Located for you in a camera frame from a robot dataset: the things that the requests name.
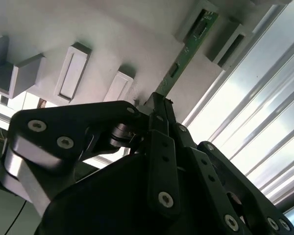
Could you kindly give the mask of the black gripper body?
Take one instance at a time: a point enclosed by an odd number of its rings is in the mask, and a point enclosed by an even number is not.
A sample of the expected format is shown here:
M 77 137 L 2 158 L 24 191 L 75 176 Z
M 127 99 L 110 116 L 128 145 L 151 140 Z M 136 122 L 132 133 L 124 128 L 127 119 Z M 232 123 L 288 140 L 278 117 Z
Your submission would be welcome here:
M 185 169 L 170 186 L 148 194 L 146 157 L 133 155 L 96 172 L 56 196 L 38 235 L 200 235 Z

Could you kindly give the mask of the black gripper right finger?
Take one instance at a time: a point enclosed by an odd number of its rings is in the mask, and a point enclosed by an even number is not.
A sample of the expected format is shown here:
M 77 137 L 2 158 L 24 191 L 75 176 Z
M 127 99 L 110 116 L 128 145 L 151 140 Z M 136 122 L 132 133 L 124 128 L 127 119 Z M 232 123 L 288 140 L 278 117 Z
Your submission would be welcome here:
M 201 235 L 294 235 L 289 219 L 220 150 L 208 141 L 194 143 L 170 100 L 164 106 Z

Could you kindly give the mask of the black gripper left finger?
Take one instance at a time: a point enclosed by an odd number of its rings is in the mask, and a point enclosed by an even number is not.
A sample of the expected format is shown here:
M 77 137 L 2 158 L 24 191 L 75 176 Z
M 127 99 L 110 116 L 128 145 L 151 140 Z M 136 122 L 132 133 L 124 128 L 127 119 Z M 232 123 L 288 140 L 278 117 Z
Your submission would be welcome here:
M 78 162 L 117 152 L 130 153 L 110 164 L 104 173 L 140 160 L 146 168 L 148 206 L 165 217 L 180 213 L 172 102 L 152 93 L 143 113 L 126 101 L 22 110 L 11 119 L 0 182 L 31 202 L 43 215 L 58 194 L 74 184 Z

